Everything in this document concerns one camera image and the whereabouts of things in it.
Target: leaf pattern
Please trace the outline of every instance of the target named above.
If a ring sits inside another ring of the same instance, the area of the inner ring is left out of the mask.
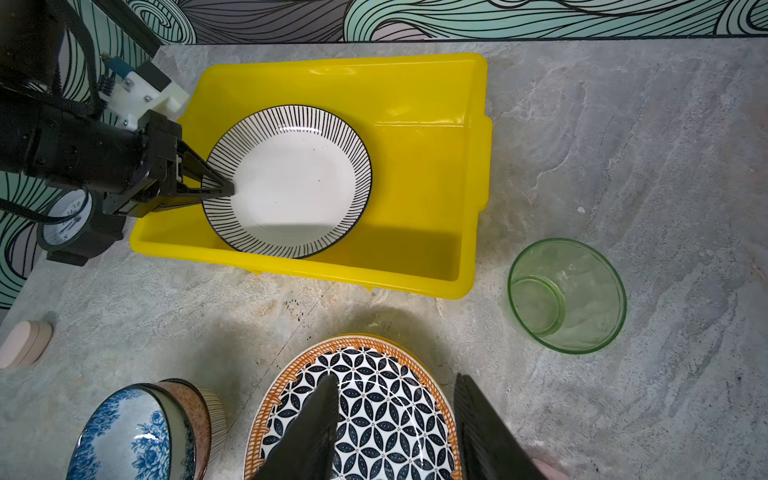
[[[445,417],[419,377],[397,358],[342,347],[305,365],[270,413],[262,453],[270,452],[325,375],[339,379],[333,478],[450,480],[455,454]]]

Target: yellow plastic bin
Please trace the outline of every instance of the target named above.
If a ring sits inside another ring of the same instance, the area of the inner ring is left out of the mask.
[[[201,157],[256,111],[284,104],[322,108],[349,123],[368,148],[368,207],[340,242],[303,260],[233,250],[201,206],[141,218],[131,247],[254,272],[464,296],[475,279],[478,213],[488,203],[487,72],[477,54],[208,68],[179,120],[184,140]]]

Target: glass rim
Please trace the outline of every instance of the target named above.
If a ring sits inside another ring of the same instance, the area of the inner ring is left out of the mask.
[[[595,255],[598,260],[603,262],[605,265],[607,265],[608,269],[613,273],[614,277],[617,280],[617,284],[619,287],[619,294],[621,297],[621,314],[620,319],[618,321],[618,327],[616,330],[608,336],[605,340],[597,344],[596,346],[593,346],[589,349],[585,350],[572,350],[572,349],[563,349],[558,346],[551,345],[550,343],[545,342],[543,339],[540,339],[537,335],[535,335],[526,325],[523,323],[523,321],[520,319],[520,315],[518,315],[518,311],[515,308],[515,302],[512,301],[512,292],[511,292],[511,282],[512,282],[512,272],[515,271],[515,266],[518,264],[518,261],[525,255],[531,248],[536,247],[538,245],[541,245],[543,243],[554,243],[554,242],[564,242],[564,243],[573,243],[575,245],[578,245],[579,247],[585,248],[586,250],[589,250],[590,253]],[[507,298],[509,300],[509,305],[512,308],[512,312],[515,314],[515,318],[520,323],[520,325],[525,329],[526,332],[528,332],[528,335],[533,337],[534,340],[542,344],[543,346],[553,349],[560,353],[567,353],[568,355],[584,355],[585,353],[593,353],[597,352],[599,349],[603,349],[605,346],[608,346],[611,342],[614,341],[614,339],[618,336],[621,329],[624,327],[624,320],[627,318],[627,291],[624,289],[624,282],[621,281],[621,276],[619,275],[619,272],[616,271],[614,266],[611,264],[611,262],[608,261],[605,256],[595,250],[594,248],[590,247],[586,243],[582,243],[578,240],[573,240],[570,238],[560,238],[560,237],[554,237],[554,238],[545,238],[543,240],[535,241],[534,243],[531,243],[526,248],[524,248],[515,258],[515,261],[512,262],[512,267],[509,269],[509,275],[507,277]]]

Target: gray marble countertop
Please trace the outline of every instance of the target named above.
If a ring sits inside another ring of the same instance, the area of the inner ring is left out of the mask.
[[[219,63],[454,51],[488,59],[494,123],[469,295],[255,275],[126,240],[82,268],[43,260],[0,326],[55,325],[33,367],[0,372],[0,478],[64,478],[102,399],[167,377],[221,397],[231,430],[210,478],[241,478],[277,373],[349,332],[410,349],[449,398],[472,375],[572,478],[768,478],[768,38],[168,46],[155,62],[192,91]],[[546,237],[589,243],[624,280],[627,322],[597,353],[547,350],[502,312],[512,261]]]

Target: patterned plate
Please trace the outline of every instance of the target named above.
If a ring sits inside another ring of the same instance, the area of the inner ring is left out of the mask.
[[[208,164],[232,180],[235,194],[203,200],[205,215],[235,250],[304,258],[341,240],[371,194],[366,146],[341,118],[284,105],[235,124]],[[205,187],[214,183],[203,179]]]
[[[453,414],[437,382],[383,339],[340,336],[296,357],[273,382],[253,421],[243,477],[264,463],[306,397],[339,378],[333,478],[459,480]]]

